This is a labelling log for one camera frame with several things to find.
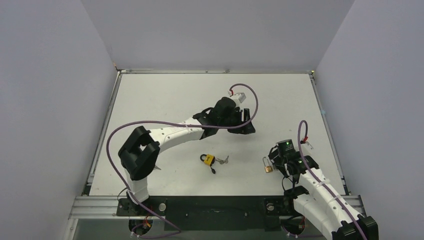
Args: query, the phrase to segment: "white table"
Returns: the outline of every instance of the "white table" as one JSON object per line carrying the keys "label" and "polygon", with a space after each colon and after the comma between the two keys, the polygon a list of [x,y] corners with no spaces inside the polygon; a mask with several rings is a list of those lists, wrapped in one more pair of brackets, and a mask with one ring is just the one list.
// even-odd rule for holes
{"label": "white table", "polygon": [[[259,98],[259,111],[252,121],[256,133],[231,134],[219,130],[214,136],[191,141],[161,153],[148,176],[152,196],[265,196],[282,195],[279,171],[265,173],[262,157],[276,142],[297,139],[299,122],[309,124],[310,155],[331,184],[344,194],[343,184],[308,74],[123,74],[105,137],[118,126],[140,120],[178,123],[199,113],[227,96],[235,83],[250,85]],[[255,99],[244,87],[247,99],[242,108],[255,109]],[[148,124],[146,129],[161,128]],[[113,162],[124,174],[118,150],[135,126],[122,129],[111,140]],[[200,160],[201,154],[212,154],[227,164],[215,163],[216,174]],[[290,181],[284,181],[286,188]],[[116,196],[123,188],[102,146],[94,174],[91,196]]]}

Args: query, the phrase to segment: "metal bolt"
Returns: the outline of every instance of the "metal bolt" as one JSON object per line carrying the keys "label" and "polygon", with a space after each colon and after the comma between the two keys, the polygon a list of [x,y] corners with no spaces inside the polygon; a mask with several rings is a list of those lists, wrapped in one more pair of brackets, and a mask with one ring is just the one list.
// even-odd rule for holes
{"label": "metal bolt", "polygon": [[159,204],[159,211],[163,212],[165,211],[165,209],[167,209],[167,206],[165,205],[165,203]]}
{"label": "metal bolt", "polygon": [[274,210],[274,205],[273,205],[272,203],[268,203],[268,204],[266,205],[266,209],[267,209],[268,211],[273,211],[273,210]]}

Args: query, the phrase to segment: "wall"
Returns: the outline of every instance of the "wall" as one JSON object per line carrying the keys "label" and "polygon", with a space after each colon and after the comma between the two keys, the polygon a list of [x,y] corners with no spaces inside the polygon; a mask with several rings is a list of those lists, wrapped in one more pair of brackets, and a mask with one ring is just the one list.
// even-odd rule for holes
{"label": "wall", "polygon": [[314,70],[354,0],[81,0],[119,69]]}
{"label": "wall", "polygon": [[424,1],[356,0],[316,70],[349,189],[380,239],[423,239]]}
{"label": "wall", "polygon": [[115,77],[79,0],[1,1],[1,239],[62,239]]}

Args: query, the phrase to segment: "white surface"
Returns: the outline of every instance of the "white surface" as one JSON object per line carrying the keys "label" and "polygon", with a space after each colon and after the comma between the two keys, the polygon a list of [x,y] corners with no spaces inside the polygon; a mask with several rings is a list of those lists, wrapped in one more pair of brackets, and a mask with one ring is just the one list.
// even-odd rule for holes
{"label": "white surface", "polygon": [[347,186],[380,239],[424,239],[423,9],[356,0],[316,69]]}
{"label": "white surface", "polygon": [[314,70],[354,0],[82,0],[118,69]]}
{"label": "white surface", "polygon": [[[213,107],[232,84],[250,85],[259,98],[259,111],[253,120],[256,133],[231,134],[219,130],[214,136],[175,146],[161,153],[157,166],[148,176],[148,190],[153,196],[243,196],[282,195],[279,171],[265,173],[262,157],[276,142],[296,139],[299,122],[309,123],[308,141],[314,147],[311,156],[335,189],[343,193],[335,158],[321,117],[311,81],[307,74],[124,74],[116,96],[106,136],[116,127],[139,120],[178,123]],[[247,88],[243,108],[253,112],[255,99]],[[147,129],[160,127],[150,124]],[[124,173],[118,150],[135,127],[119,131],[111,140],[113,161]],[[124,184],[114,172],[103,145],[90,195],[117,195]],[[216,174],[204,165],[201,154],[212,154],[228,163],[214,164]]]}
{"label": "white surface", "polygon": [[0,1],[0,233],[63,239],[117,71],[79,0]]}

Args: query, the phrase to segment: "brass padlock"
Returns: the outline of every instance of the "brass padlock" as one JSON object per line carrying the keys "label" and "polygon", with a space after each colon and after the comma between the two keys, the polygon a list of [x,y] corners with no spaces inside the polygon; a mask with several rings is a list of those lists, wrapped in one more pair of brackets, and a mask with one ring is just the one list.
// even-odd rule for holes
{"label": "brass padlock", "polygon": [[270,166],[270,162],[268,161],[268,158],[266,156],[262,158],[262,162],[263,162],[263,165],[265,166],[265,173],[270,173],[273,171],[273,167]]}

